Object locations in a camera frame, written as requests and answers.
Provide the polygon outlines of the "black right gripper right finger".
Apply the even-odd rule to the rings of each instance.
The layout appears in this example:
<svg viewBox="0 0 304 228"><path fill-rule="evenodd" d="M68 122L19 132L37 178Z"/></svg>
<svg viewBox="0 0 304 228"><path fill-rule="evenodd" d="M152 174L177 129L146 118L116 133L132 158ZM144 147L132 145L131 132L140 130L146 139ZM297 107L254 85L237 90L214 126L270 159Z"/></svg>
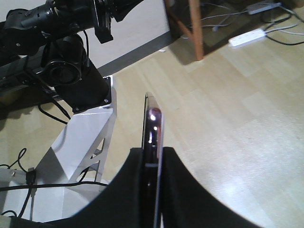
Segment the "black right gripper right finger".
<svg viewBox="0 0 304 228"><path fill-rule="evenodd" d="M203 188L172 147L163 149L161 181L161 211L166 228L257 227Z"/></svg>

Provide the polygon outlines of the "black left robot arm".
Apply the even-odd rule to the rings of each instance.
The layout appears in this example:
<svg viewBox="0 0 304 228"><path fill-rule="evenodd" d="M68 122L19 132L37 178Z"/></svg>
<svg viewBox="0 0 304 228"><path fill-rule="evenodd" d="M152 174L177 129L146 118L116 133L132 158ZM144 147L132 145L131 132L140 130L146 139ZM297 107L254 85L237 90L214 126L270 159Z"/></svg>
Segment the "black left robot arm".
<svg viewBox="0 0 304 228"><path fill-rule="evenodd" d="M34 87L58 96L78 113L106 103L110 86L89 58L94 29L100 43L113 40L111 21L122 21L137 0L48 0L13 9L0 24L0 93Z"/></svg>

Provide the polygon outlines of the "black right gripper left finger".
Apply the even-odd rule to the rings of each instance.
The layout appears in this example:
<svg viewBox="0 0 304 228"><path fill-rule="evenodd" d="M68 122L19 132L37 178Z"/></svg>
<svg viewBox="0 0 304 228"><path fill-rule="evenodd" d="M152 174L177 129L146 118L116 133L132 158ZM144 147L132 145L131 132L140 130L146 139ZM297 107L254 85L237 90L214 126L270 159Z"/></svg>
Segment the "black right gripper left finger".
<svg viewBox="0 0 304 228"><path fill-rule="evenodd" d="M143 150L132 148L111 183L75 215L49 222L12 218L11 228L139 228Z"/></svg>

